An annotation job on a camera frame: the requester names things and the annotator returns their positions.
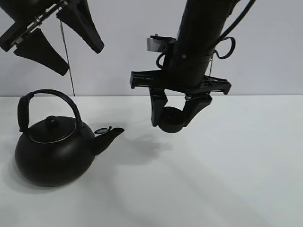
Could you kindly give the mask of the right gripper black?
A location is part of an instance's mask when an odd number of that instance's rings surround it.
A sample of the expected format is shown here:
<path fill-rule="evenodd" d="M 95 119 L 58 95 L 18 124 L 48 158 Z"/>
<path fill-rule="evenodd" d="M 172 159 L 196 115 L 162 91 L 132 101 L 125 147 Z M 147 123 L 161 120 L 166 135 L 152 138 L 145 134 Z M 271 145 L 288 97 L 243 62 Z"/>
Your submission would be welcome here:
<path fill-rule="evenodd" d="M 184 83 L 177 83 L 164 75 L 162 70 L 132 71 L 130 76 L 130 87 L 149 87 L 151 98 L 151 122 L 156 127 L 160 121 L 162 111 L 168 102 L 165 89 L 180 92 L 187 95 L 183 114 L 185 116 L 184 127 L 187 127 L 193 118 L 204 108 L 209 106 L 212 97 L 209 92 L 222 92 L 227 95 L 231 84 L 226 79 L 204 76 L 197 87 L 189 87 Z"/>

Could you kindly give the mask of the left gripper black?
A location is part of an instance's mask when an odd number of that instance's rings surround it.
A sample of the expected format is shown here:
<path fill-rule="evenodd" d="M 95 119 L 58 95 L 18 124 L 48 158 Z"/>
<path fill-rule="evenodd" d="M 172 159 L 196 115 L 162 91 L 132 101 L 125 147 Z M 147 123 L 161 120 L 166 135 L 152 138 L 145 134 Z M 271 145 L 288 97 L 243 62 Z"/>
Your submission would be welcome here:
<path fill-rule="evenodd" d="M 62 76 L 69 70 L 68 63 L 50 45 L 42 30 L 36 29 L 56 10 L 62 8 L 56 14 L 57 18 L 75 31 L 95 53 L 101 53 L 104 48 L 87 0 L 2 0 L 0 8 L 14 20 L 0 37 L 1 49 L 8 52 L 17 45 L 16 56 L 38 62 Z"/>

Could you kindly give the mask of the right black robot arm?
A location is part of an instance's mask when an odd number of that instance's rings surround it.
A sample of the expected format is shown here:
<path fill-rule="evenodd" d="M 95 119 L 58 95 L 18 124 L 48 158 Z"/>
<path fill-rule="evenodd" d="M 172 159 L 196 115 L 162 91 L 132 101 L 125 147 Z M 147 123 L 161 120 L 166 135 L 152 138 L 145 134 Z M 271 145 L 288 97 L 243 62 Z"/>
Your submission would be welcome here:
<path fill-rule="evenodd" d="M 231 84 L 205 74 L 214 53 L 211 46 L 220 36 L 235 0 L 188 0 L 176 39 L 152 36 L 167 49 L 160 70 L 133 71 L 131 88 L 147 87 L 151 121 L 168 133 L 187 127 L 210 105 L 210 93 L 228 94 Z"/>

